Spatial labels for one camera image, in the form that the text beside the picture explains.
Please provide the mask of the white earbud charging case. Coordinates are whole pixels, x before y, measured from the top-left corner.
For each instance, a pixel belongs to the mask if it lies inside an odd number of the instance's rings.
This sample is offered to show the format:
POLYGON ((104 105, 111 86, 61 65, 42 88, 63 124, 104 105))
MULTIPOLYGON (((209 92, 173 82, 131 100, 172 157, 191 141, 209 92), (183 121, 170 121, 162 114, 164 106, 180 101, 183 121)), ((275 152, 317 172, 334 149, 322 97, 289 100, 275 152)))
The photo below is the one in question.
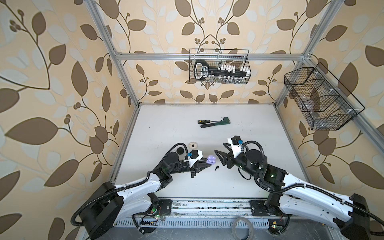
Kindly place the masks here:
POLYGON ((191 142, 191 143, 189 143, 189 148, 191 150, 197 150, 198 149, 198 144, 196 142, 191 142))

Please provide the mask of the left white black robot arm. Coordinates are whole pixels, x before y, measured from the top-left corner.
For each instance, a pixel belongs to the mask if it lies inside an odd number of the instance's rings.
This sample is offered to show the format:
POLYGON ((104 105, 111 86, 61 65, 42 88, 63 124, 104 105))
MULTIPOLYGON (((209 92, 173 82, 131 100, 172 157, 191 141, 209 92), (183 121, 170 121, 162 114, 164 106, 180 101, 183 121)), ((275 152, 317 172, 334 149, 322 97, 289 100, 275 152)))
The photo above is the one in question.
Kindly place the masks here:
POLYGON ((128 217, 142 234, 150 233, 149 226, 171 213, 172 201, 161 200, 156 192, 167 187, 174 174, 190 173, 194 178, 211 167, 202 151, 188 151, 177 143, 163 156, 147 175, 122 185, 103 183, 71 217, 71 224, 84 227, 91 240, 104 235, 115 224, 128 217))

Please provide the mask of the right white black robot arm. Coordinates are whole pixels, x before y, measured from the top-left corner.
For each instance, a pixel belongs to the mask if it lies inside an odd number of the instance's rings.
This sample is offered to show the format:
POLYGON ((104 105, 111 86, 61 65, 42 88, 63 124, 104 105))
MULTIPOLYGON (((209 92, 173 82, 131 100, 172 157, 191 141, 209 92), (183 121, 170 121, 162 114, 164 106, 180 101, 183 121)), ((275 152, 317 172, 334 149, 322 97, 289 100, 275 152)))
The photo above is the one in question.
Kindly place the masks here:
POLYGON ((268 164, 263 147, 256 141, 229 139, 223 145, 227 152, 215 151, 222 165, 228 169, 238 167, 269 193, 263 212, 310 219, 340 231, 349 240, 369 240, 384 235, 383 231, 371 230, 371 220, 380 225, 384 221, 369 211, 363 196, 329 192, 268 164))

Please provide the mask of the purple round earbud case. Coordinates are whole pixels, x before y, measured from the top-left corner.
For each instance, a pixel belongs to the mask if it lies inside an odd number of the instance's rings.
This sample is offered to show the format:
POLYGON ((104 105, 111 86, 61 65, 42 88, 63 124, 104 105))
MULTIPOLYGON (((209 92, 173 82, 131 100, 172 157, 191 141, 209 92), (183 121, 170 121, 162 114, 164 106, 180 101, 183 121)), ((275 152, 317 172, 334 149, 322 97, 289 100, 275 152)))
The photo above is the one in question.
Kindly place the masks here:
POLYGON ((216 164, 216 157, 213 155, 209 155, 207 157, 206 163, 211 164, 211 165, 215 165, 216 164))

